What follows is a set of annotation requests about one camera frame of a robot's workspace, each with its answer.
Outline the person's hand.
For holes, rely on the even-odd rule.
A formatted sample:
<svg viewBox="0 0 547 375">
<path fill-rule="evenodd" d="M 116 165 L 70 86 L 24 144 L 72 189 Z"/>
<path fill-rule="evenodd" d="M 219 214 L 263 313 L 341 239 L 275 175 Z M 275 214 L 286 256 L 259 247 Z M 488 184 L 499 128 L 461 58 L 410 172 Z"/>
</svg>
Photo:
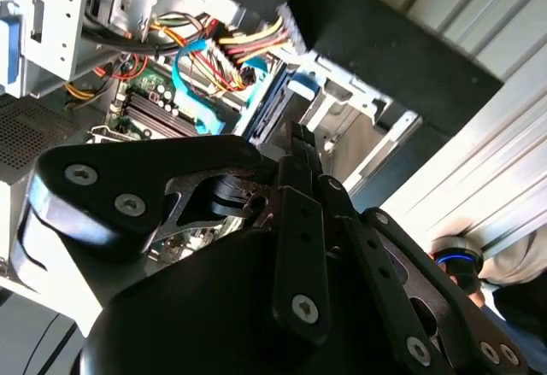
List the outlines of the person's hand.
<svg viewBox="0 0 547 375">
<path fill-rule="evenodd" d="M 444 262 L 438 263 L 438 267 L 447 272 L 446 265 Z M 485 306 L 485 296 L 481 290 L 476 290 L 473 294 L 468 294 L 468 298 L 478 307 L 483 308 Z"/>
</svg>

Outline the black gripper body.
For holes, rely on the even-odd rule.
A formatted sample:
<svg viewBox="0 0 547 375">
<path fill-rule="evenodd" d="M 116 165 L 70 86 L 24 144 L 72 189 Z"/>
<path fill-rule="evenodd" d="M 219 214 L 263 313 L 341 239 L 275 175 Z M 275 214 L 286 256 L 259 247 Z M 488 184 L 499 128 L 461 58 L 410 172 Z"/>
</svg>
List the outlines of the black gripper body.
<svg viewBox="0 0 547 375">
<path fill-rule="evenodd" d="M 341 250 L 315 189 L 277 191 L 270 228 L 236 231 L 122 291 L 79 358 L 83 374 L 381 374 L 345 317 Z"/>
</svg>

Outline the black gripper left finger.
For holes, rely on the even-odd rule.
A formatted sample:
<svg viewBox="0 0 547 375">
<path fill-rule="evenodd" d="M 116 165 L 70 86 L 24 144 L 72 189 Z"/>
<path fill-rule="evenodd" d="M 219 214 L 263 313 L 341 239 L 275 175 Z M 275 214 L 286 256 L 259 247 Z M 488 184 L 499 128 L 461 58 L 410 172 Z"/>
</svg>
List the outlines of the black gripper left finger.
<svg viewBox="0 0 547 375">
<path fill-rule="evenodd" d="M 29 181 L 13 255 L 85 341 L 122 291 L 236 231 L 270 228 L 278 189 L 314 189 L 301 128 L 277 160 L 234 135 L 63 145 Z"/>
</svg>

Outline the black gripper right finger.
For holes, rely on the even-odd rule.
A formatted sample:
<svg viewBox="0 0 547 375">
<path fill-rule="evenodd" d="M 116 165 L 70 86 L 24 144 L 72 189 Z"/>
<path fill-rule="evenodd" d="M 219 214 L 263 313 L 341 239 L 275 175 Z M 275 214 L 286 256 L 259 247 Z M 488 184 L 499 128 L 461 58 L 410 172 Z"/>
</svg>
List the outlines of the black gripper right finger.
<svg viewBox="0 0 547 375">
<path fill-rule="evenodd" d="M 326 244 L 341 250 L 350 291 L 344 315 L 362 325 L 365 370 L 381 374 L 528 374 L 509 337 L 433 264 L 384 211 L 358 214 L 347 191 L 325 175 L 315 136 L 301 128 L 302 152 L 327 222 Z"/>
</svg>

